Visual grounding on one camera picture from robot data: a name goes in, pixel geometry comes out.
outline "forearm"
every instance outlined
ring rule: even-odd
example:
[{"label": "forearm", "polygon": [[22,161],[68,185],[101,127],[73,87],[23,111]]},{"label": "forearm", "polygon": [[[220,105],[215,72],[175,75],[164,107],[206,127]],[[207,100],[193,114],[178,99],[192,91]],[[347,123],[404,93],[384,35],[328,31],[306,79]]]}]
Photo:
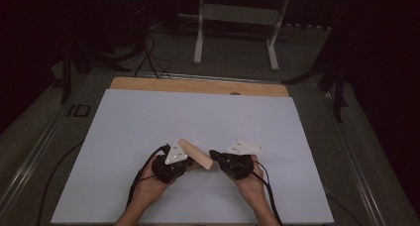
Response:
[{"label": "forearm", "polygon": [[139,220],[143,213],[148,209],[148,205],[139,202],[131,202],[124,213],[118,219],[116,226],[135,226],[139,224]]},{"label": "forearm", "polygon": [[250,203],[254,210],[259,226],[279,225],[265,199]]}]

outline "hand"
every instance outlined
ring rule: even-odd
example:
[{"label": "hand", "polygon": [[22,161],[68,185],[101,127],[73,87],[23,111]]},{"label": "hand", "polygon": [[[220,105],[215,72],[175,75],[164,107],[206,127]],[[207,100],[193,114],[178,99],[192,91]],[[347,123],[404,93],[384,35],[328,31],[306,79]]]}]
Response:
[{"label": "hand", "polygon": [[[257,163],[257,156],[251,155],[251,158],[254,161],[254,173],[263,178],[263,171]],[[245,201],[253,208],[259,225],[280,225],[266,202],[263,182],[261,180],[253,174],[240,180],[235,180],[231,177],[230,179],[235,183]]]},{"label": "hand", "polygon": [[153,157],[149,164],[145,166],[140,177],[142,180],[137,183],[132,202],[139,201],[150,206],[158,201],[164,191],[173,183],[163,183],[153,176],[154,172],[152,171],[152,163],[155,159],[156,157]]},{"label": "hand", "polygon": [[172,184],[166,184],[154,177],[152,163],[156,157],[153,157],[147,166],[143,169],[142,175],[133,195],[133,199],[124,213],[116,222],[116,226],[135,226],[139,223],[143,213],[163,195],[164,191]]},{"label": "hand", "polygon": [[[261,170],[260,165],[256,163],[258,161],[257,156],[251,155],[251,158],[254,161],[254,172],[259,177],[263,178],[263,171]],[[240,180],[232,179],[232,181],[237,186],[242,197],[252,208],[260,202],[265,201],[263,183],[253,174],[250,174],[248,177]]]}]

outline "cable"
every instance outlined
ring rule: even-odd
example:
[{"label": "cable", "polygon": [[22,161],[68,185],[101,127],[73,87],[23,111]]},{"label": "cable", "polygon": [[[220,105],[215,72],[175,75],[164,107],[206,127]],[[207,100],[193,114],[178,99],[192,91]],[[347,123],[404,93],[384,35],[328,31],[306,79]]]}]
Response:
[{"label": "cable", "polygon": [[[152,37],[150,34],[147,34],[147,36],[152,40],[152,42],[153,42],[153,44],[155,46],[156,41],[155,41],[154,37]],[[160,57],[156,57],[155,55],[152,54],[152,49],[149,51],[149,53],[150,53],[151,57],[153,57],[155,59],[155,62],[157,63],[157,65],[162,70],[162,72],[161,72],[161,74],[160,74],[159,77],[162,77],[163,74],[165,73],[167,75],[167,77],[169,77],[169,79],[171,79],[169,73],[167,72],[167,70],[170,69],[170,66],[171,66],[170,60],[164,59],[164,58],[160,58]],[[161,66],[161,64],[158,62],[158,59],[163,60],[163,61],[166,61],[168,63],[168,67]]]},{"label": "cable", "polygon": [[126,59],[130,59],[135,57],[140,49],[137,45],[130,47],[130,51],[126,54],[120,55],[120,56],[110,56],[109,59],[113,60],[113,61],[122,61],[122,60],[126,60]]},{"label": "cable", "polygon": [[127,205],[126,205],[126,208],[129,206],[129,204],[131,203],[131,201],[132,201],[132,199],[133,199],[133,195],[134,195],[134,191],[136,190],[136,186],[137,186],[137,183],[139,182],[139,181],[141,181],[141,180],[144,180],[144,179],[147,179],[147,178],[150,178],[150,177],[146,177],[146,178],[142,178],[142,179],[140,179],[140,176],[142,176],[142,173],[143,173],[143,170],[145,169],[145,167],[149,164],[149,162],[152,160],[152,158],[159,152],[159,151],[162,151],[163,150],[163,147],[164,146],[162,146],[162,147],[160,147],[160,148],[158,148],[157,150],[155,150],[152,154],[151,154],[151,156],[148,158],[148,160],[145,162],[145,164],[143,165],[143,167],[137,172],[137,174],[136,174],[136,177],[134,178],[134,180],[133,180],[133,183],[132,183],[132,185],[130,186],[130,191],[129,191],[129,197],[128,197],[128,199],[127,199]]},{"label": "cable", "polygon": [[144,178],[139,179],[139,181],[137,181],[137,182],[143,181],[143,180],[148,179],[148,178],[153,178],[153,177],[156,177],[156,176],[151,175],[151,176],[148,176],[148,177],[144,177]]},{"label": "cable", "polygon": [[151,60],[151,52],[148,50],[148,48],[145,46],[145,53],[146,53],[146,57],[148,58],[149,64],[151,65],[151,69],[155,74],[155,77],[158,79],[158,74],[157,71],[155,70],[154,65],[152,64],[152,60]]},{"label": "cable", "polygon": [[364,226],[364,224],[362,224],[362,222],[361,221],[359,221],[357,218],[356,218],[356,216],[352,213],[352,212],[350,212],[350,210],[347,208],[347,207],[345,207],[342,203],[340,203],[336,198],[334,198],[333,196],[331,196],[330,194],[326,194],[327,195],[327,197],[329,198],[329,199],[331,199],[331,200],[333,200],[337,205],[339,205],[347,214],[349,214],[350,215],[350,217],[352,217],[353,218],[353,220],[355,220],[355,222],[359,225],[359,226]]},{"label": "cable", "polygon": [[266,168],[262,164],[260,164],[259,162],[257,162],[257,161],[254,161],[253,160],[253,162],[254,163],[257,163],[258,165],[260,165],[263,168],[263,171],[265,171],[265,175],[266,175],[266,182],[269,183],[269,176],[268,176],[268,172],[266,171]]},{"label": "cable", "polygon": [[[150,37],[152,39],[152,47],[151,47],[151,50],[150,50],[150,53],[151,53],[155,48],[155,39],[150,35],[148,35],[148,37]],[[145,63],[147,58],[148,58],[148,55],[146,55],[146,57],[142,60],[142,62],[140,62],[139,66],[137,67],[136,71],[134,72],[134,77],[137,77],[137,73],[139,72],[140,68]]]},{"label": "cable", "polygon": [[[257,162],[257,161],[253,161],[253,162],[255,162],[255,163],[259,164],[260,166],[262,166],[262,168],[265,171],[267,180],[268,180],[268,172],[266,171],[265,167],[262,164],[260,164],[259,162]],[[246,170],[248,169],[245,165],[243,165],[243,164],[241,164],[239,162],[233,161],[233,163],[236,164],[236,165],[238,165],[238,166],[241,166],[242,168],[244,168]],[[269,203],[271,204],[271,211],[274,214],[274,217],[277,220],[278,224],[280,226],[283,226],[283,223],[281,222],[280,216],[278,216],[277,208],[275,207],[274,195],[272,193],[271,185],[267,181],[265,181],[261,176],[259,176],[257,173],[255,173],[254,171],[251,171],[251,174],[253,174],[257,179],[259,179],[265,185],[265,188],[268,191],[268,198],[269,198]]]},{"label": "cable", "polygon": [[[189,21],[187,21],[187,22],[185,22],[183,24],[180,24],[180,25],[177,26],[177,28],[181,28],[181,27],[187,26],[189,24],[194,23],[195,21],[198,21],[198,18],[194,18],[194,19],[191,19],[191,20],[189,20]],[[163,26],[163,25],[164,25],[164,23],[163,22],[160,22],[160,23],[157,23],[155,25],[152,25],[152,26],[148,27],[148,30],[154,31],[154,32],[161,32],[161,33],[168,33],[168,32],[171,32],[172,31],[172,29],[167,28],[167,27],[163,27],[163,29],[157,29],[159,26]]]},{"label": "cable", "polygon": [[43,216],[43,210],[44,210],[44,204],[46,202],[46,198],[47,198],[47,193],[49,191],[50,188],[50,183],[53,180],[53,176],[56,172],[56,170],[58,169],[59,165],[62,163],[62,161],[64,161],[65,158],[67,158],[67,156],[73,152],[75,149],[77,149],[81,144],[83,144],[84,140],[80,141],[80,143],[76,144],[74,147],[72,147],[70,150],[67,151],[67,153],[65,153],[65,155],[59,160],[58,164],[55,165],[54,169],[52,170],[52,174],[50,175],[49,181],[47,183],[46,188],[44,189],[44,193],[43,193],[43,198],[41,200],[41,208],[40,211],[38,212],[38,218],[37,218],[37,224],[36,225],[41,225],[41,218]]}]

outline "white table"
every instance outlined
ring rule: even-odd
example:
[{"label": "white table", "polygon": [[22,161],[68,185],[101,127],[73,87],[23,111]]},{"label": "white table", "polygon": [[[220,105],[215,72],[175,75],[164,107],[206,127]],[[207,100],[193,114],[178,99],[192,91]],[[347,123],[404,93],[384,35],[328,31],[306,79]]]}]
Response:
[{"label": "white table", "polygon": [[[162,84],[177,83],[176,80],[152,82],[157,89]],[[187,83],[189,88],[194,86],[194,81],[178,83]],[[212,81],[196,83],[198,86],[204,83],[209,89],[212,85],[226,84],[231,90],[238,86]],[[255,87],[261,87],[260,91],[280,90],[277,95],[284,90],[280,85]],[[283,223],[334,221],[291,98],[109,89],[74,164],[52,223],[115,222],[124,210],[136,172],[149,155],[159,146],[180,138],[207,153],[211,149],[223,152],[236,139],[263,146],[265,150],[258,157],[268,170]],[[256,219],[227,177],[219,170],[199,169],[179,178],[141,222],[220,224],[256,223]]]}]

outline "finger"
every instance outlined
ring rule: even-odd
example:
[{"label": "finger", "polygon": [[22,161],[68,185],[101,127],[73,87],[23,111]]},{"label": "finger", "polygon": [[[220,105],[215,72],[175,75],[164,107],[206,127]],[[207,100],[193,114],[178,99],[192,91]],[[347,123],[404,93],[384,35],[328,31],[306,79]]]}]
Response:
[{"label": "finger", "polygon": [[259,169],[260,165],[258,164],[259,159],[257,158],[257,156],[251,155],[251,159],[253,160],[253,163],[254,163],[254,169]]},{"label": "finger", "polygon": [[142,178],[149,177],[154,174],[152,171],[152,164],[154,163],[157,156],[154,156],[151,161],[143,168]]}]

